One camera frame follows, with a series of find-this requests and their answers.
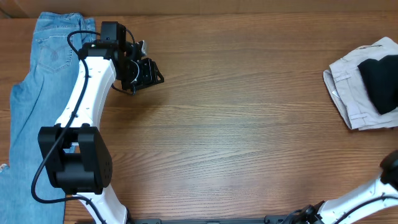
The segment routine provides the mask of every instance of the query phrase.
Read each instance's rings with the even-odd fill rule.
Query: wooden table
[[[97,17],[149,44],[165,83],[110,91],[101,134],[112,186],[134,218],[288,213],[372,179],[397,130],[350,131],[323,82],[328,65],[384,36],[394,12]],[[29,70],[35,19],[0,20],[0,162],[9,92]],[[361,223],[396,223],[396,208]],[[90,219],[68,202],[66,223]]]

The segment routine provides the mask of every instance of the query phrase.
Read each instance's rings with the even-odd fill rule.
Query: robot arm
[[[334,200],[308,205],[286,223],[350,224],[382,209],[398,205],[398,151],[380,164],[383,172],[352,192]]]
[[[112,60],[106,60],[103,57],[87,57],[86,63],[89,72],[89,82],[87,84],[86,94],[81,101],[77,116],[73,119],[71,128],[79,128],[83,124],[89,124],[91,127],[100,129],[100,119],[104,108],[104,103],[111,85],[116,79],[116,71]],[[85,82],[85,68],[80,62],[79,75],[72,91],[69,102],[58,118],[55,124],[61,124],[65,127],[70,119],[70,115],[80,96],[81,89]]]
[[[39,132],[42,156],[48,157],[45,168],[53,187],[62,188],[76,199],[85,199],[81,202],[96,223],[101,223],[98,215],[107,224],[130,223],[128,209],[110,185],[112,159],[99,132],[100,119],[111,87],[125,93],[131,90],[133,95],[137,90],[164,82],[164,78],[154,61],[142,59],[146,56],[146,43],[135,43],[134,39],[133,43],[126,42],[126,28],[117,22],[103,22],[101,39],[84,44],[78,56],[85,61],[88,73],[80,61],[78,78],[65,110],[54,127],[42,127]],[[121,81],[123,90],[113,86],[115,80]],[[85,94],[68,125],[85,83]],[[80,153],[65,154],[63,149],[71,146],[79,146]]]
[[[390,184],[383,184],[379,177],[338,199],[325,202],[318,214],[325,224],[354,223],[382,209],[398,205],[398,200],[390,197],[398,198],[398,191]]]

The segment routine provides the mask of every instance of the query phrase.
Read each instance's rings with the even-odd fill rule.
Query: blue jeans
[[[65,203],[44,205],[30,194],[33,176],[42,162],[37,134],[53,126],[65,109],[78,75],[78,57],[67,42],[75,30],[95,31],[94,19],[73,13],[41,13],[37,19],[25,80],[11,91],[11,146],[9,167],[0,173],[0,223],[63,223]],[[95,40],[93,34],[75,34],[76,49]],[[44,169],[36,186],[43,199],[62,198],[65,193],[51,186]]]

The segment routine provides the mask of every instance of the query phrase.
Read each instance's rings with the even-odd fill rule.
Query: clothing
[[[43,158],[37,142],[42,126],[53,126],[65,109],[78,76],[77,55],[67,43],[75,30],[95,31],[94,19],[80,14],[41,13],[37,19],[25,80],[11,91],[11,146],[9,169],[0,172],[0,223],[63,223],[65,203],[36,202],[30,194],[33,176]],[[71,40],[80,49],[95,40],[93,34],[75,34]],[[50,185],[45,169],[36,186],[44,199],[62,198],[65,193]]]
[[[398,106],[398,55],[367,59],[358,65],[369,98],[380,114]]]
[[[323,72],[329,94],[350,129],[391,128],[398,126],[398,109],[380,115],[368,97],[358,65],[373,58],[397,55],[398,45],[384,37],[369,46],[358,47]]]

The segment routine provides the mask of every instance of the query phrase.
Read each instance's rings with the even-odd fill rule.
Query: khaki pants
[[[398,55],[398,45],[388,37],[358,47],[323,72],[329,94],[350,129],[392,128],[398,126],[398,109],[380,115],[368,97],[358,65],[366,59],[380,60]]]

